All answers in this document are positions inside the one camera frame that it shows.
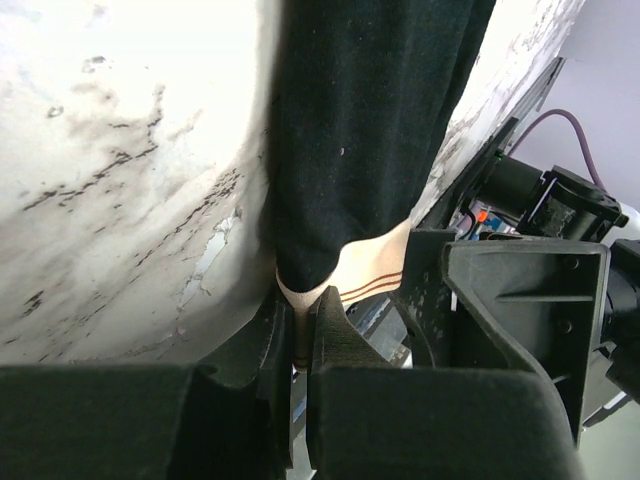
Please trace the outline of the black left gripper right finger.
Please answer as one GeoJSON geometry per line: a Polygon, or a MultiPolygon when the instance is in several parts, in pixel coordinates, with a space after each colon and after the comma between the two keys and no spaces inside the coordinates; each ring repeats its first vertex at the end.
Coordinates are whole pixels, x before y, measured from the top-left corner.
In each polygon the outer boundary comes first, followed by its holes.
{"type": "Polygon", "coordinates": [[[320,479],[581,479],[562,403],[518,370],[390,365],[336,289],[310,311],[306,441],[320,479]]]}

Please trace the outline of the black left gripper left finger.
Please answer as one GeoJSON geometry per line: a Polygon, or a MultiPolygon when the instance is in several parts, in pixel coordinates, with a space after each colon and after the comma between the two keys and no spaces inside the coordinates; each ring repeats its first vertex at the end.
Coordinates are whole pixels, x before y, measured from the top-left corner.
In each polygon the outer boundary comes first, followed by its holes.
{"type": "Polygon", "coordinates": [[[5,366],[5,479],[282,479],[292,311],[271,290],[198,362],[5,366]]]}

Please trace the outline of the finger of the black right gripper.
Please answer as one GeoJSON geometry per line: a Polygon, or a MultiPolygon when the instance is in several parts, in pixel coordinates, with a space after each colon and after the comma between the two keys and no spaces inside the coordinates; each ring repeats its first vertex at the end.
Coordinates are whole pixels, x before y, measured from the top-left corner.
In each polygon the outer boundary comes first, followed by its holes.
{"type": "Polygon", "coordinates": [[[414,366],[535,373],[555,388],[578,438],[610,259],[599,243],[411,231],[399,314],[414,366]]]}

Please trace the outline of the black garment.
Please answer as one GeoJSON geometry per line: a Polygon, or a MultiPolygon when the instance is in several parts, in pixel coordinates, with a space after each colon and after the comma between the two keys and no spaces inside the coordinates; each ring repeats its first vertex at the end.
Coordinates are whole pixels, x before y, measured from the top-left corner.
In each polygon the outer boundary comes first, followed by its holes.
{"type": "Polygon", "coordinates": [[[292,1],[276,111],[274,230],[290,290],[420,198],[494,10],[490,1],[292,1]]]}

